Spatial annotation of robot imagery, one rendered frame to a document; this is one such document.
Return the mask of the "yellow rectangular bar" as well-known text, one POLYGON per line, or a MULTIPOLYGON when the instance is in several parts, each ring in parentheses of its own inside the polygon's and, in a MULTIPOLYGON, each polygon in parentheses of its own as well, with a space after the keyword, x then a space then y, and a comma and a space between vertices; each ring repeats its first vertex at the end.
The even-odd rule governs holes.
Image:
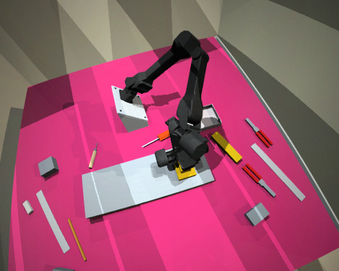
POLYGON ((211 138, 235 164, 242 159, 242 156, 218 132, 214 133, 211 138))

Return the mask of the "white panel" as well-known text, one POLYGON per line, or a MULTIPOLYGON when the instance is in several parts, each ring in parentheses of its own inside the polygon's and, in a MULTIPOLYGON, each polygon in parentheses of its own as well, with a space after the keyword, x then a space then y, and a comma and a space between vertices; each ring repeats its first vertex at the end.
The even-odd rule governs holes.
POLYGON ((205 155, 196 175, 179 181, 174 165, 158 167, 155 154, 82 174, 85 216, 96 218, 212 183, 205 155))

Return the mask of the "orange-handled awl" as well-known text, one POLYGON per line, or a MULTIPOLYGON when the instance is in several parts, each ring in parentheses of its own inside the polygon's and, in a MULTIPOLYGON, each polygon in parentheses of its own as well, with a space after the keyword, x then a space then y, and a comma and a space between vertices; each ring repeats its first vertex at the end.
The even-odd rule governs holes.
MULTIPOLYGON (((169 130, 166 130, 165 132, 159 134, 157 139, 159 139, 159 140, 161 141, 161 140, 163 140, 163 139, 165 139, 165 138, 167 138, 167 137, 169 137, 169 136, 170 136, 169 130)), ((149 142, 149 143, 143 145, 142 147, 145 147, 146 145, 148 145, 148 144, 150 144, 150 143, 156 141, 157 139, 155 139, 155 140, 153 140, 153 141, 151 141, 151 142, 149 142)))

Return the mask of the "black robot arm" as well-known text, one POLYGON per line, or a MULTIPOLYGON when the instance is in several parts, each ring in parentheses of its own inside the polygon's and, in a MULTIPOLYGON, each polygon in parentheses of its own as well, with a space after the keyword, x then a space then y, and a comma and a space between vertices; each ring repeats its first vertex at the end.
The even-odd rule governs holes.
POLYGON ((187 171, 199 164, 201 157, 206 153, 208 139, 201 136, 201 120, 203 105, 201 94, 205 80, 205 72, 209 61, 208 54, 201 48, 200 41, 192 33, 185 30, 173 41, 172 48, 155 62, 147 71, 137 73, 125 79, 126 87, 119 89, 120 99, 133 104, 137 93, 148 93, 153 81, 163 72, 173 66, 180 59, 192 56, 186 93, 181 98, 176 115, 168 119, 171 142, 180 145, 181 151, 175 150, 174 156, 179 161, 183 171, 187 171), (189 125, 193 124, 193 125, 189 125))

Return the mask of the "long grey flat bar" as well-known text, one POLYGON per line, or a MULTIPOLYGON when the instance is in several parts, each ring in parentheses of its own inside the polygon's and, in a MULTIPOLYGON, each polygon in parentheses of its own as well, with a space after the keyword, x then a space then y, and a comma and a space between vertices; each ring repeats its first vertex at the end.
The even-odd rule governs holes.
POLYGON ((36 195, 63 253, 66 253, 70 247, 53 216, 53 213, 44 197, 42 190, 40 190, 36 195))
POLYGON ((302 201, 305 196, 297 188, 292 181, 283 173, 280 168, 260 149, 260 147, 255 143, 251 145, 251 148, 263 159, 263 161, 276 173, 276 175, 287 185, 288 188, 295 194, 295 196, 302 201))

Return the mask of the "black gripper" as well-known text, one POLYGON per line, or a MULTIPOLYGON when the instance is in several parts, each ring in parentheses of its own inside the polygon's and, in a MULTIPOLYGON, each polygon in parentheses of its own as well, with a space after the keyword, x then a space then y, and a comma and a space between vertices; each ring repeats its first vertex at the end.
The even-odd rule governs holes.
POLYGON ((168 151, 168 152, 165 152, 165 149, 161 149, 154 153, 158 167, 161 168, 161 167, 165 167, 167 165, 172 165, 172 164, 179 167, 178 162, 175 159, 174 153, 175 153, 175 150, 181 151, 182 148, 180 147, 180 145, 175 145, 173 143, 172 143, 172 148, 173 150, 168 151))

